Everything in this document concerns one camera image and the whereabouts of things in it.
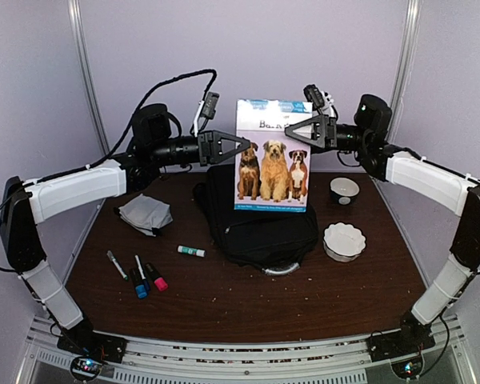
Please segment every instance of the fluffy tan dog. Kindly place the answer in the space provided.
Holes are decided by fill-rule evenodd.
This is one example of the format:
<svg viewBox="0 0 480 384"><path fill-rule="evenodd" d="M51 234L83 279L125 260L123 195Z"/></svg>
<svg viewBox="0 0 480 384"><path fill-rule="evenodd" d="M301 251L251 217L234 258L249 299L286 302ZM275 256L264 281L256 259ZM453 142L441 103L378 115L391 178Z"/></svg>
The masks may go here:
<svg viewBox="0 0 480 384"><path fill-rule="evenodd" d="M286 145L278 140L269 140L263 144L265 157L262 160L262 186L260 195L263 200L280 202L288 196L290 175L285 160Z"/></svg>

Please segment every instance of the brown dog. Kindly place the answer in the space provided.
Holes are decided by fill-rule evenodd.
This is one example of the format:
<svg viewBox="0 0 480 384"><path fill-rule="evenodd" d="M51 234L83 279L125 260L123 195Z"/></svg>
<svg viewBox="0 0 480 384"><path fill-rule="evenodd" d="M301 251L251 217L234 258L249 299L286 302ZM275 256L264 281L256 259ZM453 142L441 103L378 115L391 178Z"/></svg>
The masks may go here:
<svg viewBox="0 0 480 384"><path fill-rule="evenodd" d="M244 150L240 157L240 167L238 173L240 181L238 182L238 198L243 200L244 196L250 196L251 200L256 200L259 195L259 164L256 157L258 145L255 142L250 144L250 148Z"/></svg>
<svg viewBox="0 0 480 384"><path fill-rule="evenodd" d="M265 157L262 160L262 186L260 195L263 200L280 202L288 195L290 176L285 160L286 145L277 140L263 144Z"/></svg>
<svg viewBox="0 0 480 384"><path fill-rule="evenodd" d="M292 161L290 167L290 194L288 195L288 201L294 198L300 200L300 203L303 204L304 197L307 195L307 166L304 163L307 152L304 150L292 150L288 155Z"/></svg>

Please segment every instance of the zip tie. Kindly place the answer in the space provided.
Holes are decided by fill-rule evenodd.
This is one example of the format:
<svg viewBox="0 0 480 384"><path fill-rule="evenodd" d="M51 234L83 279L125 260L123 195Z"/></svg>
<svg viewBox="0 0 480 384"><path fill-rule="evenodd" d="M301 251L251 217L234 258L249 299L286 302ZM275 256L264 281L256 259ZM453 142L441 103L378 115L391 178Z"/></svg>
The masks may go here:
<svg viewBox="0 0 480 384"><path fill-rule="evenodd" d="M48 300L50 300L53 296L55 296L56 294L58 294L58 293L59 293L61 290L63 290L63 289L64 289L64 285L61 284L60 287L55 290L55 292L53 292L52 294L48 295L48 296L45 297L45 298L42 298L42 299L41 299L41 302L44 304L45 302L47 302Z"/></svg>
<svg viewBox="0 0 480 384"><path fill-rule="evenodd" d="M445 296L447 296L450 300L455 300L455 301L457 301L457 300L459 299L459 298L456 298L455 296L450 296L447 292L444 291L443 288L441 288L441 287L437 284L437 282L436 282L435 280L434 280L434 285L435 285L435 287L436 287L442 294L444 294Z"/></svg>

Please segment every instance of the blue marker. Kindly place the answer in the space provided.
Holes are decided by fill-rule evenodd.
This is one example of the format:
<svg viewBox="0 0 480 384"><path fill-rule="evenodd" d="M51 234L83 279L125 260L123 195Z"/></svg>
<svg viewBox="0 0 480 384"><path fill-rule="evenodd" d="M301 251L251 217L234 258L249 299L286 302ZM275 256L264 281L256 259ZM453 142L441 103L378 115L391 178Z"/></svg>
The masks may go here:
<svg viewBox="0 0 480 384"><path fill-rule="evenodd" d="M142 282L141 274L137 268L132 268L130 270L131 281L134 284L135 293L137 293L138 298L146 298L147 292Z"/></svg>
<svg viewBox="0 0 480 384"><path fill-rule="evenodd" d="M151 290L150 283L147 281L146 274L144 273L141 259L139 258L138 254L135 255L135 261L137 262L138 272L141 274L142 284L144 284L144 288L146 288L146 292L149 292Z"/></svg>

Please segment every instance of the black and white bowl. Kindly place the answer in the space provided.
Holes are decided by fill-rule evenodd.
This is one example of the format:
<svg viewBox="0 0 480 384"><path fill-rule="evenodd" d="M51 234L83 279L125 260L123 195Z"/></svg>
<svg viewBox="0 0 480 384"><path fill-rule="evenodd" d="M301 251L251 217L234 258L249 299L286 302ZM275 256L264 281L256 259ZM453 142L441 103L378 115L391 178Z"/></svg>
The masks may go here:
<svg viewBox="0 0 480 384"><path fill-rule="evenodd" d="M334 202L347 206L355 202L359 186L349 178L335 178L329 184L329 192Z"/></svg>

